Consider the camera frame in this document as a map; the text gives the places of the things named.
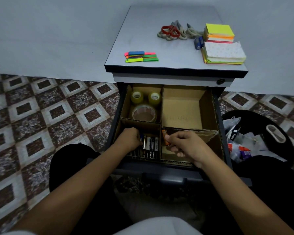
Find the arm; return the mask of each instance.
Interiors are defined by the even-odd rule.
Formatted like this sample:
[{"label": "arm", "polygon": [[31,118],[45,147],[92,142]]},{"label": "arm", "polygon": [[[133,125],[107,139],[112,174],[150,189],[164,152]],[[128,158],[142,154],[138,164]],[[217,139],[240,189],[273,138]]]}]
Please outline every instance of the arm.
[{"label": "arm", "polygon": [[108,150],[40,201],[12,230],[69,234],[122,158],[140,144],[138,130],[125,129]]},{"label": "arm", "polygon": [[294,234],[195,133],[180,131],[166,139],[171,151],[203,169],[245,235]]}]

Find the purple package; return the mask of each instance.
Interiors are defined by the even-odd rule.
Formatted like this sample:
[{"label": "purple package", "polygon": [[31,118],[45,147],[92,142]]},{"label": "purple package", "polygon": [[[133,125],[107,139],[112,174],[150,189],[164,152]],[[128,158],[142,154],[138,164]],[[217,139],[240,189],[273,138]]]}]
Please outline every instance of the purple package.
[{"label": "purple package", "polygon": [[241,159],[245,161],[246,159],[251,157],[251,152],[250,151],[240,151],[241,153]]}]

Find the person's left hand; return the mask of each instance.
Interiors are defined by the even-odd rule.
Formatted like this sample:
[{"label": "person's left hand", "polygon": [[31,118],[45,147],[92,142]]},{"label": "person's left hand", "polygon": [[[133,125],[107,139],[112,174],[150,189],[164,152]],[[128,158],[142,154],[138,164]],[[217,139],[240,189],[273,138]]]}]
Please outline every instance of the person's left hand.
[{"label": "person's left hand", "polygon": [[115,145],[126,150],[126,154],[142,145],[139,131],[136,128],[126,128],[114,142]]}]

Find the white wall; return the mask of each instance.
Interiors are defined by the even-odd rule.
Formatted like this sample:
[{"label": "white wall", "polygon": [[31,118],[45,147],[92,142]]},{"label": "white wall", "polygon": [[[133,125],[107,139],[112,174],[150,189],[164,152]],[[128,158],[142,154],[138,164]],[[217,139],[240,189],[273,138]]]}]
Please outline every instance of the white wall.
[{"label": "white wall", "polygon": [[0,0],[0,73],[111,82],[104,63],[142,3],[214,5],[250,71],[229,90],[294,95],[294,0]]}]

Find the orange battery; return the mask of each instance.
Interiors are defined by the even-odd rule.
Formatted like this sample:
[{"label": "orange battery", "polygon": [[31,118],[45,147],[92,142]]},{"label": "orange battery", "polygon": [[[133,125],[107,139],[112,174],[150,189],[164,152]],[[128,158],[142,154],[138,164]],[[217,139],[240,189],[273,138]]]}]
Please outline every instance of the orange battery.
[{"label": "orange battery", "polygon": [[171,145],[171,143],[169,143],[167,140],[165,140],[165,135],[168,135],[167,132],[166,132],[166,130],[163,128],[163,129],[161,130],[161,132],[162,132],[163,139],[164,139],[164,141],[165,141],[165,145],[166,145],[166,146]]}]

